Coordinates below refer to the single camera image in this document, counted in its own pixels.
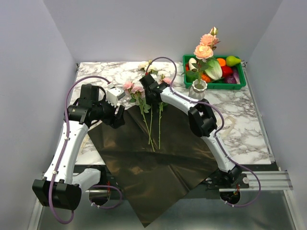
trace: white radish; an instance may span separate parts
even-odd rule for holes
[[[194,67],[192,65],[193,63],[197,63],[197,61],[194,58],[190,58],[190,60],[189,60],[189,69],[190,70],[196,69],[196,67]]]

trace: gray floor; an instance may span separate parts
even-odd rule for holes
[[[242,194],[239,203],[250,201],[255,192]],[[58,210],[68,219],[67,210]],[[113,210],[90,206],[84,194],[68,225],[59,224],[48,207],[43,209],[40,230],[143,230],[128,201]],[[150,224],[146,230],[295,230],[283,191],[264,191],[249,207],[232,208],[221,200],[182,199]]]

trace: marble table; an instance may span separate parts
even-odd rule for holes
[[[120,87],[126,81],[138,83],[144,75],[144,71],[138,68],[139,62],[87,62],[81,63],[77,79],[86,76],[98,75],[107,78],[114,86]],[[174,76],[174,66],[169,62],[154,62],[158,69],[158,77],[164,74],[167,77]],[[183,83],[182,63],[177,62],[177,77],[174,82],[174,89],[188,95],[188,89]],[[100,79],[87,79],[83,83],[99,85],[107,89],[107,83]],[[78,84],[72,93],[71,103],[80,95],[81,83]],[[266,145],[257,112],[253,103],[248,86],[241,90],[207,90],[205,98],[213,105],[217,106],[225,118],[225,127],[220,132],[221,138],[233,156],[240,164],[270,164],[269,151]],[[126,109],[133,106],[126,96],[120,102]],[[221,119],[218,114],[218,126]],[[104,164],[99,153],[94,147],[88,135],[84,138],[80,147],[76,164]]]

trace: wall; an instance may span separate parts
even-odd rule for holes
[[[283,0],[248,63],[272,151],[307,226],[307,1]]]
[[[25,230],[76,68],[41,0],[2,1],[0,31],[0,228]]]
[[[216,54],[248,59],[282,0],[44,0],[77,61],[182,60],[213,26]]]

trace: robotic arm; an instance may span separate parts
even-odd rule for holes
[[[206,142],[218,164],[218,170],[210,175],[211,184],[213,184],[211,188],[230,187],[234,184],[242,170],[233,164],[229,160],[230,155],[227,156],[221,149],[221,145],[225,149],[223,141],[218,136],[213,136],[217,125],[212,108],[203,104],[195,104],[197,102],[195,99],[190,98],[189,102],[183,100],[171,92],[168,84],[164,82],[158,84],[151,75],[144,76],[140,79],[140,82],[145,89],[148,104],[166,102],[188,115],[191,131]],[[82,85],[80,98],[68,107],[71,133],[59,170],[55,172],[54,165],[59,159],[66,137],[65,131],[62,133],[59,146],[50,167],[44,174],[44,178],[35,180],[32,186],[34,193],[44,206],[49,206],[48,190],[51,177],[54,174],[56,174],[56,178],[52,193],[53,206],[68,210],[75,210],[81,200],[82,193],[100,182],[101,175],[98,169],[89,168],[73,177],[73,168],[79,148],[92,122],[102,120],[113,128],[125,124],[123,119],[124,107],[122,105],[116,113],[117,102],[124,97],[124,91],[119,88],[112,88],[105,93],[103,100],[99,101],[99,88],[102,89],[91,84]],[[63,126],[63,130],[66,130],[66,123]]]

